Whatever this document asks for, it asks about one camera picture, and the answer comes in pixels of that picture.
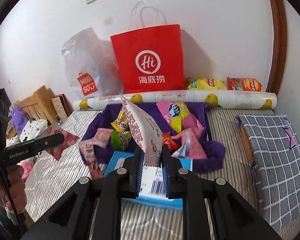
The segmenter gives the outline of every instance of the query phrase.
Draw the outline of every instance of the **red paper bag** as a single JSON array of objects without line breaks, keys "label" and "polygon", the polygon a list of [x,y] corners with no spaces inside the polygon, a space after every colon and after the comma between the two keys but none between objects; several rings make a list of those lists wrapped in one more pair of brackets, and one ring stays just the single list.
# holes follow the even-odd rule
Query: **red paper bag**
[{"label": "red paper bag", "polygon": [[90,95],[98,91],[93,78],[88,73],[79,73],[79,77],[77,78],[77,80],[81,85],[82,93],[84,96]]},{"label": "red paper bag", "polygon": [[180,25],[111,36],[126,93],[184,90]]}]

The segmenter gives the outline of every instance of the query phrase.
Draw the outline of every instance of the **blue and white package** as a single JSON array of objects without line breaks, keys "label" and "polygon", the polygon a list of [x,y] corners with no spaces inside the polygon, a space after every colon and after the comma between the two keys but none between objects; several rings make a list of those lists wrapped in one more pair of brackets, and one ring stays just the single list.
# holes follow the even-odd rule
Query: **blue and white package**
[{"label": "blue and white package", "polygon": [[[121,168],[125,158],[134,154],[115,151],[103,177],[111,171]],[[182,167],[192,171],[192,160],[180,158]],[[168,199],[164,193],[162,168],[144,166],[141,179],[141,190],[136,199],[125,199],[126,201],[173,210],[182,210],[182,199]]]}]

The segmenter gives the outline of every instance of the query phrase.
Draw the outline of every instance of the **checkered fabric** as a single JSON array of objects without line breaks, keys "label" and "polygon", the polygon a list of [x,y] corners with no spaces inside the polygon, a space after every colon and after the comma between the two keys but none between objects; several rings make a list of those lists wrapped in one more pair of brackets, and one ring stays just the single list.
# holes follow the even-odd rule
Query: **checkered fabric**
[{"label": "checkered fabric", "polygon": [[264,219],[279,230],[300,214],[300,142],[286,116],[239,115],[251,144]]}]

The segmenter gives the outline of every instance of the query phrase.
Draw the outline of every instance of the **purple plush toy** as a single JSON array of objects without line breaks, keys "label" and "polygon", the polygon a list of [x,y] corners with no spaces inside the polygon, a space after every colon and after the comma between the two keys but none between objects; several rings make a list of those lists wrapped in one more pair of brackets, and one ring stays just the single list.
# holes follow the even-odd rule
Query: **purple plush toy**
[{"label": "purple plush toy", "polygon": [[21,108],[15,106],[11,111],[11,125],[14,129],[16,129],[17,134],[21,134],[23,128],[26,126],[28,122],[28,118],[25,113],[21,110]]}]

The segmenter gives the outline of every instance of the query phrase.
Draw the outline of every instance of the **white circle logo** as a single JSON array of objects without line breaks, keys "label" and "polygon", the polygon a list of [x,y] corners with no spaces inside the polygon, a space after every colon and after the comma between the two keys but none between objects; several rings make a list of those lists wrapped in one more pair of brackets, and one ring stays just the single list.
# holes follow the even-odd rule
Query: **white circle logo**
[{"label": "white circle logo", "polygon": [[144,50],[136,56],[136,66],[142,73],[154,74],[159,70],[160,65],[158,54],[151,50]]}]

